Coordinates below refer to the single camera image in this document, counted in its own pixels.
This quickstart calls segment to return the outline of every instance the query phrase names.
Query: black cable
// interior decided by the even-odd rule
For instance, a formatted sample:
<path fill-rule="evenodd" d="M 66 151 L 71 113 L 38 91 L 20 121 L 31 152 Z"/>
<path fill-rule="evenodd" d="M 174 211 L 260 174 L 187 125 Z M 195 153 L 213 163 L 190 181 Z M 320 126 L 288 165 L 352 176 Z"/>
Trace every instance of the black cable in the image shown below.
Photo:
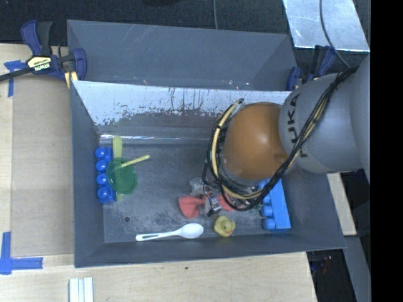
<path fill-rule="evenodd" d="M 339 59 L 341 60 L 341 62 L 347 67 L 347 68 L 351 68 L 351 66 L 342 58 L 342 56 L 340 55 L 340 53 L 334 48 L 334 45 L 332 44 L 332 41 L 327 33 L 326 27 L 325 27 L 325 22 L 323 20 L 323 0 L 319 0 L 319 14 L 321 16 L 321 24 L 322 24 L 322 29 L 323 32 L 325 34 L 326 40 L 329 43 L 330 47 L 332 47 L 332 49 L 334 50 L 334 52 L 336 53 L 337 57 L 339 57 Z"/>

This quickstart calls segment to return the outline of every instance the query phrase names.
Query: blue tape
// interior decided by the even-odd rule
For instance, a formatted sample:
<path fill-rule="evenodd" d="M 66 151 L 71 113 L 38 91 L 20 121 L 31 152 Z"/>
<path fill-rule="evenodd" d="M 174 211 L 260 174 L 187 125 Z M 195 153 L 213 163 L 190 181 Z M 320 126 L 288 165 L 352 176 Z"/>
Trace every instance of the blue tape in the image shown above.
<path fill-rule="evenodd" d="M 6 66 L 6 68 L 10 72 L 14 72 L 15 70 L 20 70 L 28 67 L 24 62 L 20 60 L 12 60 L 10 62 L 5 62 L 4 66 Z M 13 95 L 14 95 L 14 79 L 10 78 L 10 80 L 8 81 L 8 97 L 10 98 Z"/>
<path fill-rule="evenodd" d="M 43 269 L 43 257 L 28 257 L 14 259 L 10 257 L 11 232 L 3 233 L 3 244 L 1 245 L 0 274 L 10 275 L 13 270 L 21 269 Z"/>

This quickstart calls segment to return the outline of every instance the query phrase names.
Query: black surface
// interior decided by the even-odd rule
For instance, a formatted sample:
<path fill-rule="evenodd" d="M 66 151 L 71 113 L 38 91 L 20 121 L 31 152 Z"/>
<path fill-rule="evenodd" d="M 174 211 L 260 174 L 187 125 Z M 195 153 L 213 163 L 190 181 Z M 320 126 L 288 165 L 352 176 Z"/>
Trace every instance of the black surface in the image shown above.
<path fill-rule="evenodd" d="M 371 0 L 353 1 L 371 46 Z M 217 24 L 221 29 L 288 33 L 281 0 L 216 0 L 216 6 Z M 67 19 L 215 28 L 213 0 L 0 0 L 0 42 L 22 43 L 20 28 L 32 19 L 54 22 L 50 34 L 52 45 L 67 45 Z M 358 65 L 364 58 L 346 52 L 342 52 L 342 55 L 351 65 Z M 312 50 L 295 50 L 295 58 L 300 66 L 309 65 L 312 57 Z M 330 71 L 342 68 L 341 62 L 336 60 Z M 351 202 L 365 200 L 366 186 L 362 191 L 357 191 L 357 198 L 351 188 L 347 188 Z M 344 287 L 345 282 L 340 280 L 343 270 L 339 268 L 340 273 L 336 272 L 331 278 L 329 284 L 332 288 Z M 353 301 L 342 297 L 337 299 L 340 290 L 318 290 L 318 299 Z"/>

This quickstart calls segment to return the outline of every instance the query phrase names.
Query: cardboard piece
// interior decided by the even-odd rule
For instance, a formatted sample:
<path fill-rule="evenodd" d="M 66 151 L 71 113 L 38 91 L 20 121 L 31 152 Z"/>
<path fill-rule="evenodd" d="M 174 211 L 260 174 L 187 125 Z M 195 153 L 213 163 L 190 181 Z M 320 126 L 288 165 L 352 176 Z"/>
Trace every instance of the cardboard piece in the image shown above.
<path fill-rule="evenodd" d="M 29 49 L 21 47 L 25 60 Z M 53 77 L 27 74 L 14 80 L 13 103 L 11 255 L 72 253 L 69 90 Z"/>

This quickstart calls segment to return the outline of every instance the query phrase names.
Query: blue clamp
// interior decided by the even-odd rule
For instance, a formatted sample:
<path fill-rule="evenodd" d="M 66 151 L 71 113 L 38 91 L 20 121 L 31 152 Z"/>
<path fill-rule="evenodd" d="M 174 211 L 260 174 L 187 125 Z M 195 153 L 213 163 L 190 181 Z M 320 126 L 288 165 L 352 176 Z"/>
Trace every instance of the blue clamp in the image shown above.
<path fill-rule="evenodd" d="M 294 66 L 288 75 L 287 91 L 293 91 L 298 83 L 305 84 L 316 77 L 321 77 L 332 66 L 336 52 L 330 46 L 315 46 L 314 59 L 312 65 L 304 69 Z"/>
<path fill-rule="evenodd" d="M 15 70 L 24 69 L 24 68 L 28 67 L 25 64 L 25 62 L 22 62 L 20 60 L 12 60 L 10 62 L 5 62 L 4 66 L 6 66 L 6 68 L 10 72 L 14 72 Z M 8 97 L 10 98 L 13 95 L 14 95 L 14 79 L 10 78 L 10 80 L 8 82 Z"/>
<path fill-rule="evenodd" d="M 286 232 L 291 229 L 290 216 L 285 201 L 284 189 L 281 180 L 273 187 L 270 193 L 263 198 L 260 214 L 267 217 L 263 220 L 263 228 L 271 232 Z"/>
<path fill-rule="evenodd" d="M 98 189 L 96 196 L 100 203 L 108 203 L 110 201 L 116 201 L 116 192 L 108 183 L 106 177 L 106 167 L 108 163 L 113 159 L 113 151 L 111 147 L 98 147 L 95 149 L 95 157 L 97 161 L 95 163 L 95 169 L 97 171 L 96 184 Z"/>
<path fill-rule="evenodd" d="M 32 57 L 25 62 L 25 66 L 18 70 L 0 75 L 0 81 L 12 79 L 20 75 L 32 73 L 35 75 L 52 76 L 61 81 L 66 80 L 66 71 L 62 64 L 74 61 L 75 66 L 71 70 L 76 71 L 77 78 L 83 80 L 87 73 L 87 62 L 84 50 L 74 49 L 72 54 L 61 57 L 52 55 L 52 49 L 49 46 L 49 32 L 52 22 L 38 22 L 31 20 L 21 27 L 21 36 L 24 44 L 32 51 Z"/>
<path fill-rule="evenodd" d="M 10 275 L 13 270 L 43 269 L 43 257 L 14 259 L 10 257 L 11 232 L 3 233 L 1 245 L 0 274 Z"/>

